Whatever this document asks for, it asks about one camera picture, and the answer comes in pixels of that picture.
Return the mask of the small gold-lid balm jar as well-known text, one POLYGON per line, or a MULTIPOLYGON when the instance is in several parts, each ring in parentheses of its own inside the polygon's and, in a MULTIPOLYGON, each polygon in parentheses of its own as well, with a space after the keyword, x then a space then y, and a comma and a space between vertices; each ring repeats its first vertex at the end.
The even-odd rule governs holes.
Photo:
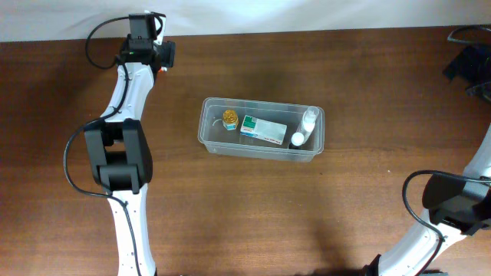
POLYGON ((234 110, 226 110, 222 114, 222 124, 226 130, 235 130, 239 124, 239 117, 234 110))

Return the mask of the white green medicine box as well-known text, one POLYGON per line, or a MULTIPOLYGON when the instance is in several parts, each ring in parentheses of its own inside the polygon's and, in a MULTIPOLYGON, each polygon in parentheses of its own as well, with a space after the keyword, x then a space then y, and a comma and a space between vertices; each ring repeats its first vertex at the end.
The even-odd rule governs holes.
POLYGON ((245 115, 242 121, 240 134, 266 142, 282 145, 285 138, 287 126, 274 123, 256 117, 245 115))

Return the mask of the white calamine lotion bottle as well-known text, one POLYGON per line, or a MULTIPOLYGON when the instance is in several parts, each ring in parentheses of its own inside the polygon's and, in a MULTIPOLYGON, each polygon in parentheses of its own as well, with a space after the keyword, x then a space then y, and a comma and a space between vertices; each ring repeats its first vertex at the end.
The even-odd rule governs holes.
POLYGON ((308 138, 312 134, 319 114, 320 110, 317 107, 309 107, 303 113, 296 131, 304 136, 304 143, 308 141, 308 138))

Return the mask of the black tube white cap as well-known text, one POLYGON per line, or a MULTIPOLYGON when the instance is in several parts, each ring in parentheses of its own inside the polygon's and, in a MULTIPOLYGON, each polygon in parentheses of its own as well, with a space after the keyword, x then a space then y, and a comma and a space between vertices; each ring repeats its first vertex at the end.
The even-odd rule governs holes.
POLYGON ((303 145, 305 141, 305 136, 301 132, 296 132, 292 135, 290 144, 288 145, 288 148, 290 150, 299 150, 301 149, 301 146, 303 145))

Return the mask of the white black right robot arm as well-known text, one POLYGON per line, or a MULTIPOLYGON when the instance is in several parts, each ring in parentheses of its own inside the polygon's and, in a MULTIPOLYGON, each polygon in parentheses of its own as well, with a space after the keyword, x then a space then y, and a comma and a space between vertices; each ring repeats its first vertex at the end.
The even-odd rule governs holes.
POLYGON ((490 228, 490 135, 460 175, 438 170, 412 172, 402 186, 403 204, 415 223, 390 250, 361 270, 363 275, 425 275, 430 264, 451 245, 490 228), (423 211, 407 199, 410 182, 427 176, 423 211))

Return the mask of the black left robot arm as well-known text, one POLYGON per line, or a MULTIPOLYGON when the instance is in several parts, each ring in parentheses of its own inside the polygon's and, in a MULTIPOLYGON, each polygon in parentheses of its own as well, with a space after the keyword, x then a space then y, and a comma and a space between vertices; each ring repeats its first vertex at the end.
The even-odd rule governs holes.
POLYGON ((157 75, 173 66, 176 45, 164 41, 166 16, 152 11, 126 17, 130 32, 115 57, 117 82, 107 109, 84 126, 94 181, 111 208, 119 275, 157 274, 147 228, 153 160, 141 117, 157 75))

